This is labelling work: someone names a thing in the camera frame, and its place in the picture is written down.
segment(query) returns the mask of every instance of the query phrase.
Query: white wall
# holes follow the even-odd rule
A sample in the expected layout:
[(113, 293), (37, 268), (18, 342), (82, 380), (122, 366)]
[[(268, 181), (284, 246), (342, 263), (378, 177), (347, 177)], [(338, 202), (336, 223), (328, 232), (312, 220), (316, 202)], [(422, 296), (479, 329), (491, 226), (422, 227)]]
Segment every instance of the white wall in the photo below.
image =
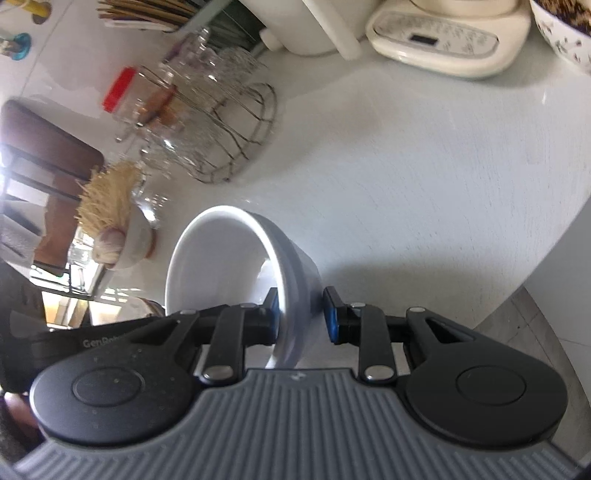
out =
[(112, 156), (116, 123), (100, 104), (125, 66), (154, 64), (172, 44), (159, 32), (106, 28), (95, 0), (52, 0), (53, 13), (34, 25), (17, 9), (0, 14), (0, 35), (27, 32), (33, 37), (21, 61), (0, 57), (0, 104), (21, 97), (35, 113)]
[(591, 202), (525, 287), (552, 325), (591, 398)]

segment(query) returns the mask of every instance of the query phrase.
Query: patterned bowl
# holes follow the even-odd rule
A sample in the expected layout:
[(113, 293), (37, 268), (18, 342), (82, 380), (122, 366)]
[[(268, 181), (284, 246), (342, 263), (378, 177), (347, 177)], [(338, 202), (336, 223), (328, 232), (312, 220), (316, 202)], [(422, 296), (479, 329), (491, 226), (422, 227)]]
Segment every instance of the patterned bowl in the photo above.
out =
[(535, 24), (556, 54), (591, 74), (591, 37), (575, 30), (530, 0)]

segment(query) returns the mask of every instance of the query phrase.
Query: metal rivet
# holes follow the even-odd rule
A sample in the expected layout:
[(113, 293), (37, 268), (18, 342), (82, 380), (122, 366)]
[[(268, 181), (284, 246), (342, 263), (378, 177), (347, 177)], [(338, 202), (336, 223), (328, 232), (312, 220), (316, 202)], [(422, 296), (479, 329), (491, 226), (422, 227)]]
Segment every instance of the metal rivet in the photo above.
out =
[(394, 370), (386, 365), (372, 365), (365, 369), (365, 378), (372, 382), (388, 380), (394, 376)]
[(211, 381), (227, 380), (233, 375), (234, 370), (230, 365), (213, 365), (203, 372), (203, 376)]

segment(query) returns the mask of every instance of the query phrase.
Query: garlic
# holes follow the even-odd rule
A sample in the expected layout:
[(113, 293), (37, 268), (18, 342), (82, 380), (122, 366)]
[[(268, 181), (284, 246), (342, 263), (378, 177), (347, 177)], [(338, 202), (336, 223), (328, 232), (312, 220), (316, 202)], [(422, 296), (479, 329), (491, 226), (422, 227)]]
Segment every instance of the garlic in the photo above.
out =
[(92, 249), (92, 260), (97, 263), (115, 265), (125, 246), (125, 234), (110, 226), (99, 232)]

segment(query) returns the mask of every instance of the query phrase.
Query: floor tile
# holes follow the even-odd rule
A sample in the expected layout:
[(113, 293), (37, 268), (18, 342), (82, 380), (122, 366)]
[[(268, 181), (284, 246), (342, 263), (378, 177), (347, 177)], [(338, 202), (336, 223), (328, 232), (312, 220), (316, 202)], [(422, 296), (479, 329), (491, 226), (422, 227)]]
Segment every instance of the floor tile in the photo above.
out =
[(517, 335), (507, 342), (507, 345), (552, 366), (548, 355), (528, 325), (521, 328)]
[(511, 299), (491, 313), (474, 330), (501, 343), (507, 343), (520, 329), (526, 327), (525, 320)]
[(540, 309), (535, 304), (534, 299), (531, 297), (525, 287), (521, 287), (511, 298), (513, 304), (521, 313), (526, 323), (531, 322), (536, 315), (540, 312)]
[(563, 378), (567, 388), (570, 389), (572, 384), (580, 384), (579, 377), (575, 373), (560, 340), (541, 312), (534, 317), (529, 327), (550, 359), (552, 366)]

